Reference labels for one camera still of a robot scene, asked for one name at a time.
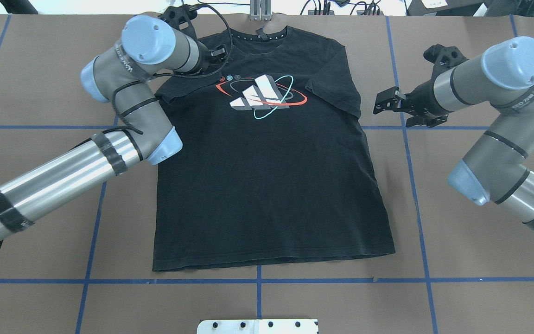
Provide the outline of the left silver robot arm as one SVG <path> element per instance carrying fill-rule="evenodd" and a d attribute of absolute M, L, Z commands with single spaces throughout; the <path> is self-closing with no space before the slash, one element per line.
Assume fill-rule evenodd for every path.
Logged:
<path fill-rule="evenodd" d="M 133 16 L 118 40 L 82 69 L 83 89 L 109 104 L 121 124 L 96 128 L 66 152 L 0 185 L 0 243 L 138 163 L 157 165 L 182 149 L 150 82 L 214 76 L 229 51 L 225 45 L 205 46 L 180 24 Z"/>

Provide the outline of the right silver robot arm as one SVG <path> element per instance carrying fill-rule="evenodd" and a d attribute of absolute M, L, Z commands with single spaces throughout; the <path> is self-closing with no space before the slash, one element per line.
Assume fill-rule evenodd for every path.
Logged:
<path fill-rule="evenodd" d="M 482 206 L 494 202 L 534 231 L 534 172 L 525 160 L 534 150 L 534 38 L 519 36 L 468 59 L 454 46 L 432 45 L 424 59 L 430 80 L 403 94 L 377 94 L 374 114 L 409 114 L 407 127 L 436 127 L 450 113 L 481 103 L 496 120 L 449 174 L 448 183 Z"/>

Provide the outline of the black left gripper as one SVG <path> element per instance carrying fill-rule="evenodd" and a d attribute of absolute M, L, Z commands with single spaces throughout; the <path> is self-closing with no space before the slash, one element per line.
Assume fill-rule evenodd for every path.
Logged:
<path fill-rule="evenodd" d="M 225 45 L 218 45 L 214 50 L 208 49 L 200 41 L 197 41 L 198 60 L 193 68 L 193 75 L 203 74 L 208 66 L 209 72 L 221 72 L 228 64 L 227 60 L 221 62 L 222 58 L 226 58 L 229 53 Z"/>

